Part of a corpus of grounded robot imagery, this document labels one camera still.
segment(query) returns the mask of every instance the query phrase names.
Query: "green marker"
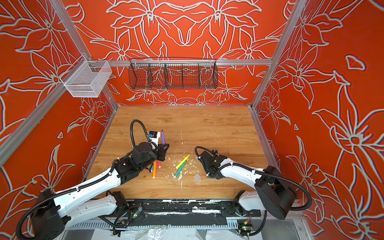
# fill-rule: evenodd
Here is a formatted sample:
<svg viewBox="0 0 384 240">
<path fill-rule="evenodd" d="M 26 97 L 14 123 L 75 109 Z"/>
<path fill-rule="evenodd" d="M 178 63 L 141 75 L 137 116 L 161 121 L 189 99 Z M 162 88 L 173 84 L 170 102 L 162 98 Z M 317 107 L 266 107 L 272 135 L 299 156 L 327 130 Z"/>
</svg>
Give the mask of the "green marker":
<svg viewBox="0 0 384 240">
<path fill-rule="evenodd" d="M 177 176 L 180 174 L 181 170 L 183 169 L 183 167 L 185 166 L 185 164 L 187 163 L 187 161 L 185 161 L 181 167 L 177 170 L 177 173 L 175 174 L 174 178 L 177 178 Z"/>
</svg>

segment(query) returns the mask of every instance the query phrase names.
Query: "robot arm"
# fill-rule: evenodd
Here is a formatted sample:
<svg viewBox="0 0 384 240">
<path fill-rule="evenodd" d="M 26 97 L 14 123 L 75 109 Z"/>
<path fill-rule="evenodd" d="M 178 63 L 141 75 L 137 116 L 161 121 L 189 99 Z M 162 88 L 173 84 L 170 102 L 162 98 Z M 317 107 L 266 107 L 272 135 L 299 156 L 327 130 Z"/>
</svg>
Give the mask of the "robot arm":
<svg viewBox="0 0 384 240">
<path fill-rule="evenodd" d="M 266 169 L 245 166 L 226 156 L 218 155 L 217 151 L 210 151 L 204 147 L 196 147 L 195 153 L 203 164 L 208 178 L 231 177 L 256 190 L 254 192 L 242 191 L 238 194 L 235 201 L 239 204 L 239 208 L 247 211 L 267 210 L 274 217 L 284 220 L 289 210 L 304 210 L 312 204 L 312 198 L 306 189 L 298 183 L 284 178 L 279 170 L 272 166 L 268 166 Z M 292 185 L 306 195 L 308 201 L 305 205 L 292 207 L 297 197 L 297 192 Z"/>
<path fill-rule="evenodd" d="M 148 142 L 135 145 L 132 128 L 138 122 L 143 127 Z M 139 120 L 131 123 L 133 150 L 124 157 L 113 161 L 112 167 L 103 173 L 72 188 L 53 193 L 50 189 L 42 192 L 36 204 L 20 219 L 16 236 L 20 240 L 51 240 L 64 229 L 85 220 L 128 211 L 127 200 L 121 192 L 114 192 L 102 199 L 91 198 L 124 184 L 137 177 L 154 161 L 164 161 L 169 144 L 159 144 L 160 132 L 147 131 Z M 21 232 L 25 219 L 30 215 L 34 238 L 27 238 Z"/>
</svg>

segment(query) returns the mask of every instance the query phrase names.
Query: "yellow marker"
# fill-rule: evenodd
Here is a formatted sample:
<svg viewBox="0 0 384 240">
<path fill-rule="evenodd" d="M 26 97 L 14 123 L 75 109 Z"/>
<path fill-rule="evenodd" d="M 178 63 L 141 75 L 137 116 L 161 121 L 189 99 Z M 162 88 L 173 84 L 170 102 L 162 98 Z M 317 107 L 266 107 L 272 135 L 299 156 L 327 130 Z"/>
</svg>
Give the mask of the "yellow marker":
<svg viewBox="0 0 384 240">
<path fill-rule="evenodd" d="M 152 178 L 156 177 L 156 161 L 153 162 L 153 172 L 152 172 Z"/>
<path fill-rule="evenodd" d="M 184 159 L 183 159 L 183 161 L 181 161 L 177 166 L 176 166 L 176 168 L 178 169 L 188 158 L 189 158 L 189 156 L 191 156 L 190 154 L 188 155 L 188 156 L 186 156 Z"/>
</svg>

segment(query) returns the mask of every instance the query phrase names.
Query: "wooden table surface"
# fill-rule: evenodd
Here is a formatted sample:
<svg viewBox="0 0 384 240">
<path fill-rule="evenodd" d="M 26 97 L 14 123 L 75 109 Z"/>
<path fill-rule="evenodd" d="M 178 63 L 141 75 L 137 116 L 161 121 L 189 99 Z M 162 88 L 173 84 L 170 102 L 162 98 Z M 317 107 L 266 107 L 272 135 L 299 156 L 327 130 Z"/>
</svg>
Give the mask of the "wooden table surface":
<svg viewBox="0 0 384 240">
<path fill-rule="evenodd" d="M 161 162 L 161 168 L 157 168 L 155 179 L 152 173 L 144 170 L 138 177 L 111 190 L 121 191 L 126 198 L 231 199 L 241 190 L 252 190 L 235 179 L 208 179 L 195 155 L 195 146 L 218 150 L 219 154 L 252 167 L 268 165 L 246 106 L 121 106 L 88 179 L 105 171 L 113 160 L 132 150 L 129 126 L 134 119 L 142 121 L 147 132 L 164 130 L 170 147 L 166 160 Z M 134 138 L 136 144 L 146 141 L 138 123 L 134 125 Z M 177 171 L 175 166 L 188 154 L 191 156 L 182 173 L 173 178 Z M 201 177 L 199 184 L 195 182 L 195 174 Z"/>
</svg>

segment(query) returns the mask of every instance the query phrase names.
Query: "orange wall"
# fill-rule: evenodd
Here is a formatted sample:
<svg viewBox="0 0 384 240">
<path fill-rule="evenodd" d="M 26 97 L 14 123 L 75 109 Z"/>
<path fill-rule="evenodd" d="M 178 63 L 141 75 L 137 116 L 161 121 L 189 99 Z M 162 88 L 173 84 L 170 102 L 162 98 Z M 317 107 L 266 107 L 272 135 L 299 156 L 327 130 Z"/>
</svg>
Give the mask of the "orange wall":
<svg viewBox="0 0 384 240">
<path fill-rule="evenodd" d="M 316 239 L 384 236 L 383 6 L 310 0 L 257 107 Z"/>
<path fill-rule="evenodd" d="M 47 2 L 0 0 L 0 144 L 80 56 Z M 42 191 L 81 182 L 111 114 L 103 93 L 65 92 L 56 102 L 0 168 L 1 240 L 15 239 L 18 220 Z M 31 235 L 30 222 L 24 231 Z"/>
<path fill-rule="evenodd" d="M 270 58 L 294 5 L 292 0 L 110 2 L 63 0 L 95 60 Z M 108 86 L 122 105 L 249 104 L 266 66 L 218 70 L 216 90 L 133 90 L 123 67 L 114 69 Z"/>
<path fill-rule="evenodd" d="M 0 144 L 80 56 L 46 1 L 21 2 L 0 1 Z"/>
</svg>

